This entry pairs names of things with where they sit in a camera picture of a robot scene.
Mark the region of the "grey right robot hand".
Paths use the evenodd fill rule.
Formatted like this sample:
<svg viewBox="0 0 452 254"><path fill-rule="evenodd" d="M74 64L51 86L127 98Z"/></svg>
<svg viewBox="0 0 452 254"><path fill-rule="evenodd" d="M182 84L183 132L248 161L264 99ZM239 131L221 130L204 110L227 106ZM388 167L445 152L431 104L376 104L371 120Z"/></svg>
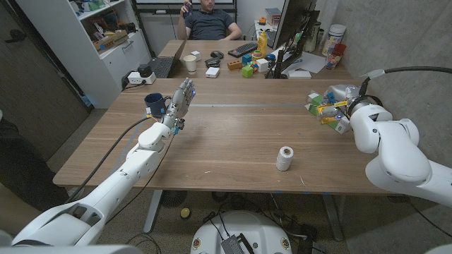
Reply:
<svg viewBox="0 0 452 254"><path fill-rule="evenodd" d="M317 119L321 124L349 119L347 108L358 97L356 85L332 85L325 91L321 103L317 106Z"/></svg>

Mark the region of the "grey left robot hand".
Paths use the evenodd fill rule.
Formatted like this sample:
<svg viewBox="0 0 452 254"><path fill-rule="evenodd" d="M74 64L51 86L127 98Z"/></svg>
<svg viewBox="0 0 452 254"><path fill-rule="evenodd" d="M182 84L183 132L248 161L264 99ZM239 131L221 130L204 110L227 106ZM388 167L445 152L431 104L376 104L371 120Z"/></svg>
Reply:
<svg viewBox="0 0 452 254"><path fill-rule="evenodd" d="M165 124L169 128L178 128L182 130L185 122L183 117L188 112L189 105L195 95L196 91L194 89L193 80L186 78L175 90L160 123Z"/></svg>

